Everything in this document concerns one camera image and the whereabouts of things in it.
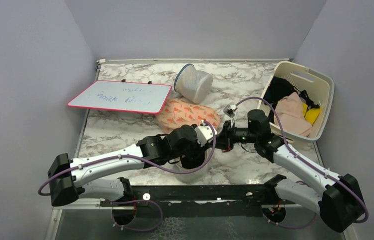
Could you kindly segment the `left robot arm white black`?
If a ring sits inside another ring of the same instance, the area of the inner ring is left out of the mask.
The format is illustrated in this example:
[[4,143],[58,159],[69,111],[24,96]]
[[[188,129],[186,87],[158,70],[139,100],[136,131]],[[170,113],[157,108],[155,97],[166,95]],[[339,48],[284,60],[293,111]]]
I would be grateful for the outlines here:
[[165,168],[177,160],[192,164],[191,172],[202,168],[204,153],[214,143],[216,130],[209,125],[183,125],[169,134],[147,136],[124,149],[91,158],[56,156],[47,175],[51,204],[61,207],[79,198],[96,198],[126,205],[133,199],[129,181],[123,177],[106,181],[104,177],[116,173],[157,167],[166,172],[181,174],[180,170]]

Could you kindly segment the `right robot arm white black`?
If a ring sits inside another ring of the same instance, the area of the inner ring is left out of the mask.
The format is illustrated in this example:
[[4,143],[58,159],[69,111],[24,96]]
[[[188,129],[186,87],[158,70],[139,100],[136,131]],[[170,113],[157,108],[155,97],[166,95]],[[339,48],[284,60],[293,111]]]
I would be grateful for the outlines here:
[[247,114],[248,126],[236,127],[225,121],[216,138],[216,148],[230,151],[235,144],[253,144],[256,152],[268,161],[287,169],[306,186],[284,176],[265,183],[264,199],[274,204],[287,200],[312,210],[332,230],[342,233],[358,223],[367,208],[358,180],[351,174],[339,175],[309,160],[291,144],[271,132],[269,118],[260,109]]

